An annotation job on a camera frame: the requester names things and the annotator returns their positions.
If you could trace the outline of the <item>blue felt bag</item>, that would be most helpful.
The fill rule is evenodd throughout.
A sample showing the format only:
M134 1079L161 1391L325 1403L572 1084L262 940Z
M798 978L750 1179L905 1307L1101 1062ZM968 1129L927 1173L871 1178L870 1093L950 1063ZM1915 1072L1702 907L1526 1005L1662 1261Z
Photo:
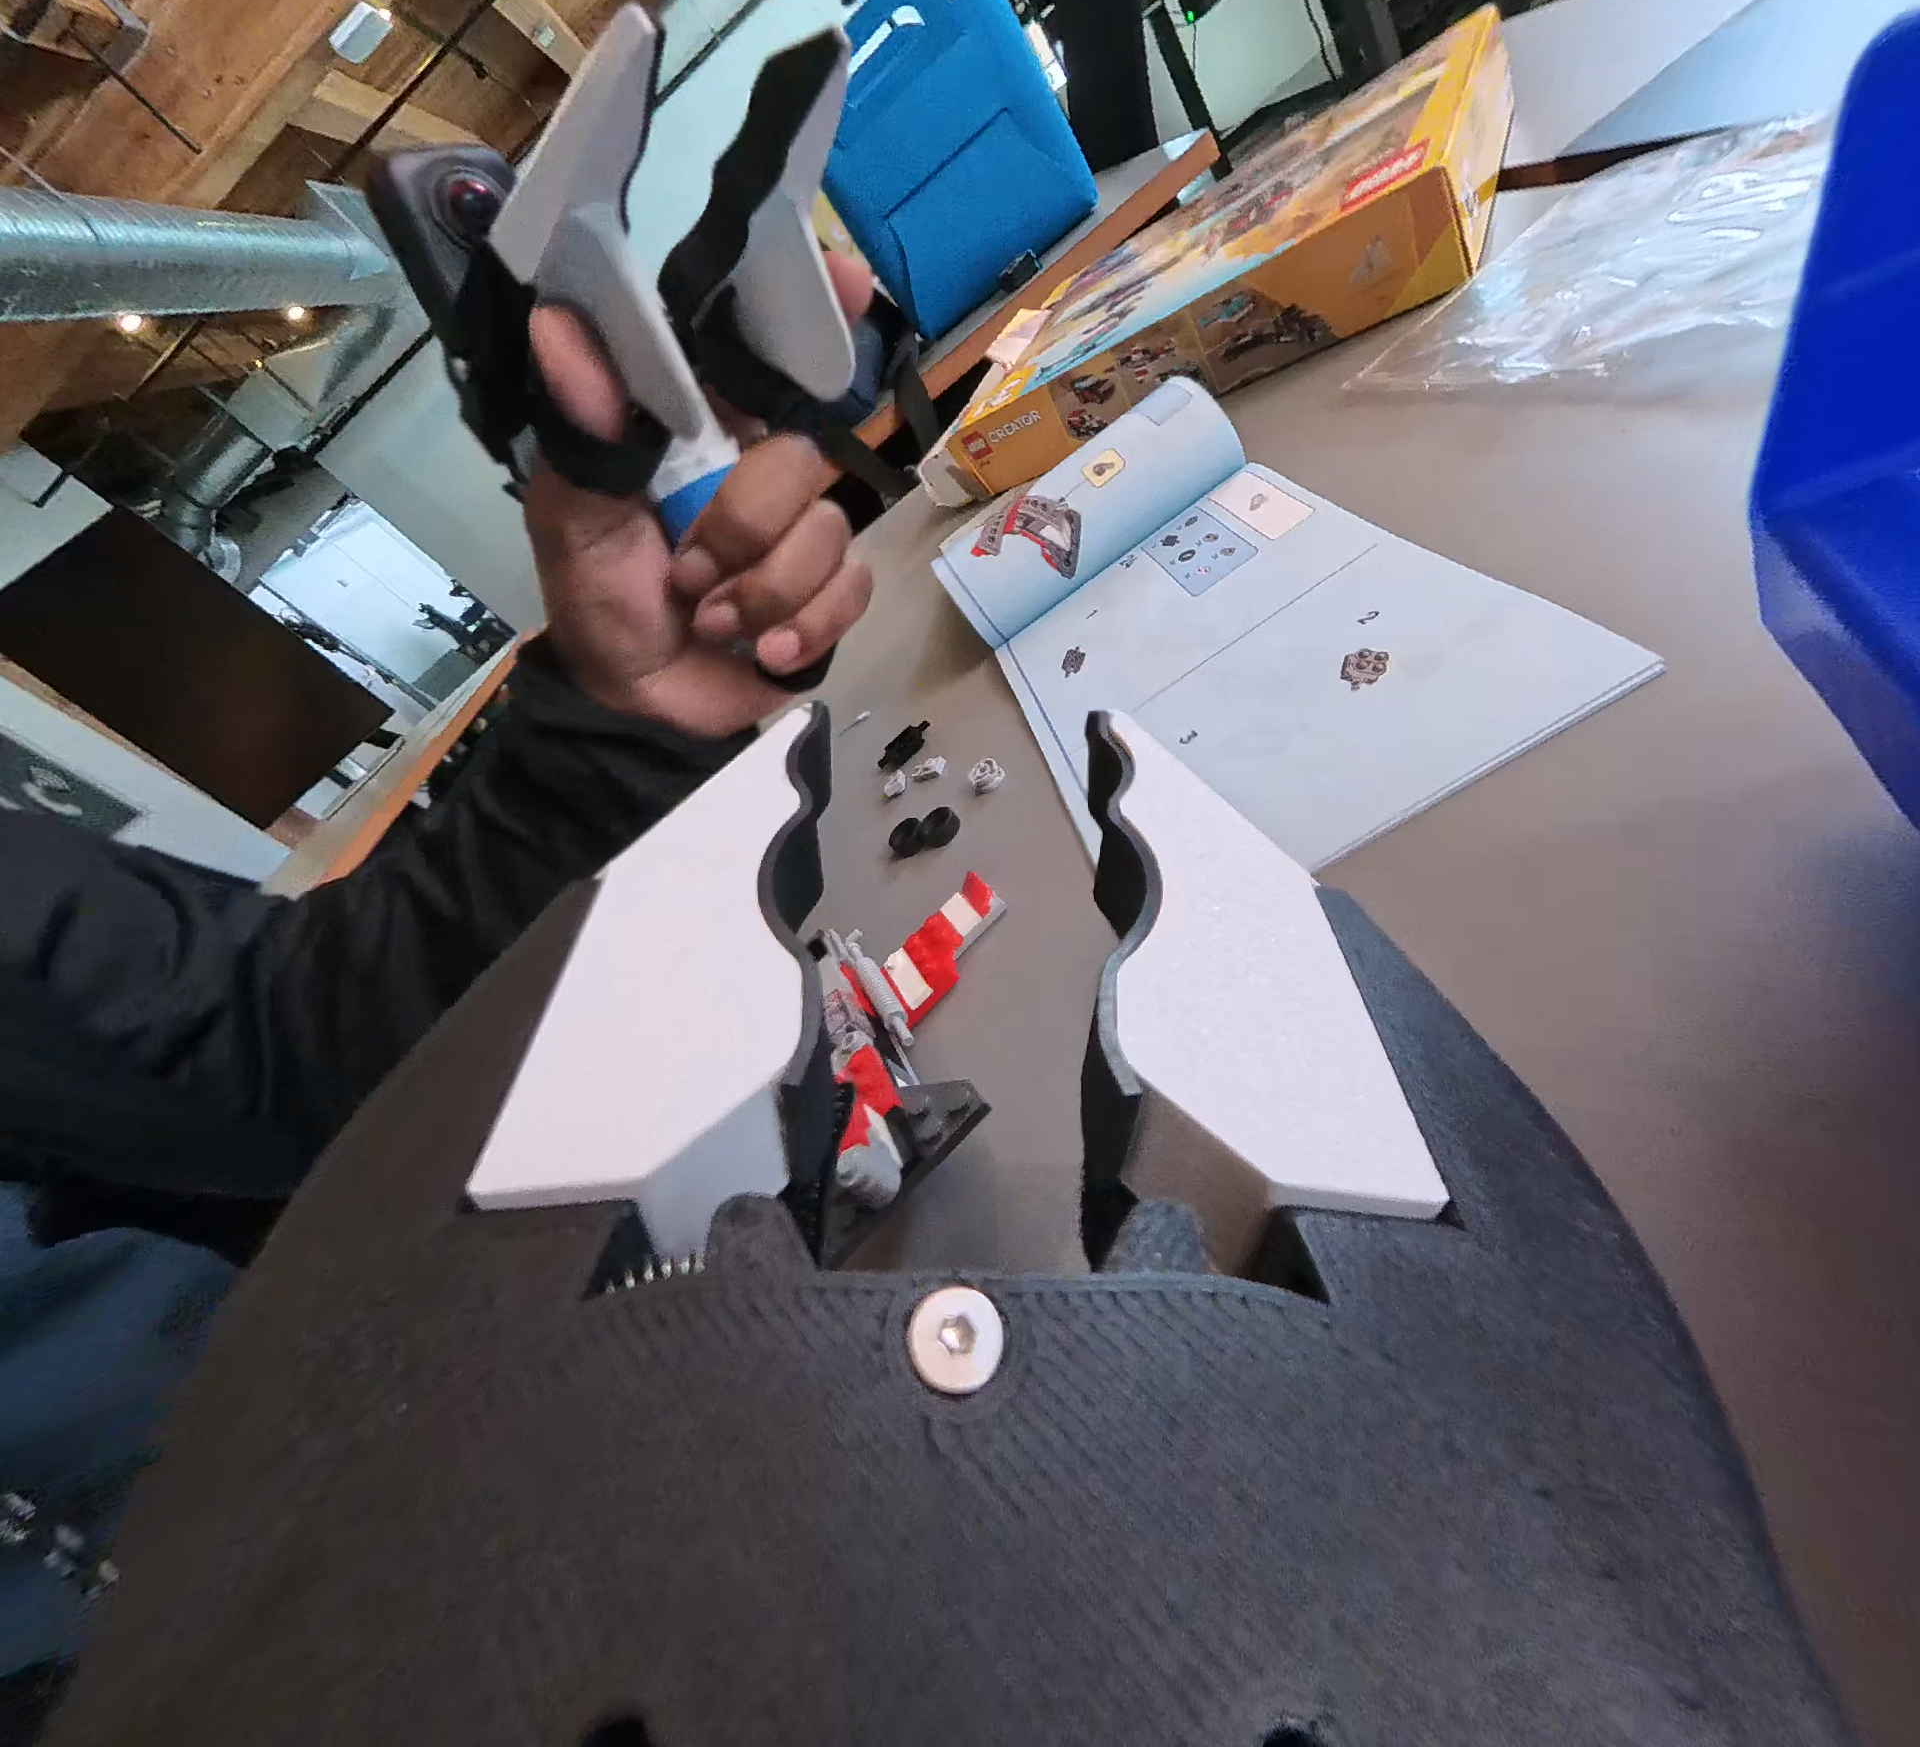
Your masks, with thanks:
M1093 214L1097 181L1008 0L862 0L823 193L941 339Z

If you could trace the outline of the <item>silver metal duct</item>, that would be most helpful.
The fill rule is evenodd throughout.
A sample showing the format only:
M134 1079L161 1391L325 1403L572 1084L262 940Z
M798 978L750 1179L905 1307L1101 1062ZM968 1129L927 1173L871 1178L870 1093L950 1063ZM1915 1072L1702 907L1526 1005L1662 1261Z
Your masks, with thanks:
M310 183L295 218L1 189L1 323L369 306L407 293L354 189Z

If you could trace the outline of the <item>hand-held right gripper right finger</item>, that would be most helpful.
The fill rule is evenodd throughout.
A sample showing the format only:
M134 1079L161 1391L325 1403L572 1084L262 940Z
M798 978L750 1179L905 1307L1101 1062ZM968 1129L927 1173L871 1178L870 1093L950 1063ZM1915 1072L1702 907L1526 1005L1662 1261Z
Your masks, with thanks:
M1116 710L1085 726L1093 900L1113 935L1080 1070L1078 1234L1113 1267L1149 1203L1260 1274L1297 1216L1448 1208L1306 867Z

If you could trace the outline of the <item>light blue instruction booklet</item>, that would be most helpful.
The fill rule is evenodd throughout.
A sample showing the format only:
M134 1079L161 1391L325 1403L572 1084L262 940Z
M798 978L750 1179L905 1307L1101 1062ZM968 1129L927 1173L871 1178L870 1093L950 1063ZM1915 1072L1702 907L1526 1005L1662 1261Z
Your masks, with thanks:
M1088 856L1119 712L1321 869L1660 676L1658 655L1250 463L1174 379L943 540Z

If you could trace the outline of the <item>blue plastic bin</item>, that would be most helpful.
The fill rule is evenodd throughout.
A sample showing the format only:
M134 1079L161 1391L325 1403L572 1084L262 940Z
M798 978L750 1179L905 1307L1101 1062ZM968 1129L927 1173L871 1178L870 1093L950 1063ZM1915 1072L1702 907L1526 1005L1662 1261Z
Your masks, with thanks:
M1860 55L1749 492L1758 612L1918 822L1918 15Z

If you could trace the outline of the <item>person's left forearm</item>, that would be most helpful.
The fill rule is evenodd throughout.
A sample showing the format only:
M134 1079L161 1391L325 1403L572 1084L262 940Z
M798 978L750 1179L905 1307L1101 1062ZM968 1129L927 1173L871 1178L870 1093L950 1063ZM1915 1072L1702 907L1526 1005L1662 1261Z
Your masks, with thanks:
M534 647L445 797L303 896L5 811L3 1183L290 1194L559 896L746 742L612 712Z

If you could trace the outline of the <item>grey desk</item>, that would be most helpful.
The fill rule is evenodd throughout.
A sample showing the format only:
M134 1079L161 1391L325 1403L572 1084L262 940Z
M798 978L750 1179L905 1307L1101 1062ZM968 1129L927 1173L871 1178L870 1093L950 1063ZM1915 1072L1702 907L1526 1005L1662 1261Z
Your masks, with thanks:
M1508 20L1508 176L1829 112L1918 0L1557 0Z
M1915 1743L1915 830L1757 617L1771 374L1654 399L1349 397L1396 335L1237 390L1252 459L1667 669L1325 885L1600 1175L1708 1365L1860 1739ZM931 579L951 523L911 495L852 540L874 599L823 691L814 919L890 950L983 873L1008 914L913 1063L992 1112L856 1264L1083 1270L1077 1084L1113 935L1020 707ZM878 757L920 721L916 759L947 774L884 799ZM982 757L1006 781L977 797ZM892 860L890 830L943 804L956 840Z

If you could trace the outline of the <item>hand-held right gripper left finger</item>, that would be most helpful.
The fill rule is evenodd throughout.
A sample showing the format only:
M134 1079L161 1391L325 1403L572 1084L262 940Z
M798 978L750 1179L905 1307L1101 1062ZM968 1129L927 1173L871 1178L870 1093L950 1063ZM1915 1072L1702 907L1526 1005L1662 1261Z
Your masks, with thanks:
M706 1253L736 1196L817 1254L840 1143L820 974L830 723L789 710L600 873L468 1173L478 1213L617 1206L652 1269Z

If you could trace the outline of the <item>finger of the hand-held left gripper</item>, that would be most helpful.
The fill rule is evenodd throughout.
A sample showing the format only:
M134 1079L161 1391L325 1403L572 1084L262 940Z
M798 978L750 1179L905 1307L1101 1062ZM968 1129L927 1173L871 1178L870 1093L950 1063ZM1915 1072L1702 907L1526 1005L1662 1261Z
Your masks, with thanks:
M849 83L850 45L823 28L770 55L681 240L681 335L731 333L814 403L850 386L852 336L811 223Z
M734 465L736 443L696 384L627 228L657 41L644 6L612 16L515 171L486 250L539 304L572 312L598 336L627 406L661 435L654 445L660 465Z

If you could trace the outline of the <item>red white toy brick model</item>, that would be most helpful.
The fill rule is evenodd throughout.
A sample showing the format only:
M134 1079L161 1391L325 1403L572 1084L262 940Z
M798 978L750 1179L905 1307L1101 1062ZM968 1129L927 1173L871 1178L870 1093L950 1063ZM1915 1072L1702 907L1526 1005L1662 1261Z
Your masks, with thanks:
M820 1216L817 1259L843 1269L983 1121L988 1101L970 1082L925 1082L909 1063L918 1027L946 998L970 945L1001 917L980 875L884 961L859 933L817 933L809 942L823 1001L829 1070L849 1106Z

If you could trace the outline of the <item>yellow toy brick box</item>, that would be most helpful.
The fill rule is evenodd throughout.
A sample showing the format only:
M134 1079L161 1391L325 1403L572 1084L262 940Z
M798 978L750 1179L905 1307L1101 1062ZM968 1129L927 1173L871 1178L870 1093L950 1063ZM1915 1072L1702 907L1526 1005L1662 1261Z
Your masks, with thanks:
M1475 277L1513 123L1480 6L1010 323L920 465L959 510L1042 475L1168 382L1224 399Z

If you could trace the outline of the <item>person's left hand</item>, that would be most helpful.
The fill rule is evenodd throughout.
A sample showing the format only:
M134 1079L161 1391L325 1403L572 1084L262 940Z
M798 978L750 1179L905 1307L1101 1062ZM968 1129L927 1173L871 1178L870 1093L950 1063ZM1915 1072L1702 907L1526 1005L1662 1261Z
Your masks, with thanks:
M723 423L739 459L677 545L644 497L577 487L550 465L521 495L546 645L565 676L612 712L696 737L777 715L781 678L830 656L874 593L817 447Z

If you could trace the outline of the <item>spiral metal duct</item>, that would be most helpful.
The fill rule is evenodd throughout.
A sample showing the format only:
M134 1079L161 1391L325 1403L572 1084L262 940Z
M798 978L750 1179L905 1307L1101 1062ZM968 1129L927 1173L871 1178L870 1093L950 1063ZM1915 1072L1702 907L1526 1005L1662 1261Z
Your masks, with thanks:
M328 331L307 335L254 365L212 406L161 480L155 526L193 559L230 576L221 514L284 454L298 454L341 399L351 377L381 350L398 306L344 310Z

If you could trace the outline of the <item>person's blue jeans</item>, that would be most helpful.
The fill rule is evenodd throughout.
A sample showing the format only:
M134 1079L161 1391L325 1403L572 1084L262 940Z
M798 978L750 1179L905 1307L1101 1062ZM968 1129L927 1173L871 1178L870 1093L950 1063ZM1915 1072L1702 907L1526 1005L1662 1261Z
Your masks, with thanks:
M108 1229L44 1239L1 1189L1 1739L36 1743L116 1587L131 1493L236 1281L216 1253Z

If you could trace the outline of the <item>black wall screen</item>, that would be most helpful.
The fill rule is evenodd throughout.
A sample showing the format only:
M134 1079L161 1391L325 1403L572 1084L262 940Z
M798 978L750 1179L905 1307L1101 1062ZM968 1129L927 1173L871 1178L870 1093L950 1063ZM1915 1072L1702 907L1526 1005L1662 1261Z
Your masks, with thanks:
M293 630L119 510L3 587L1 653L262 830L391 719Z

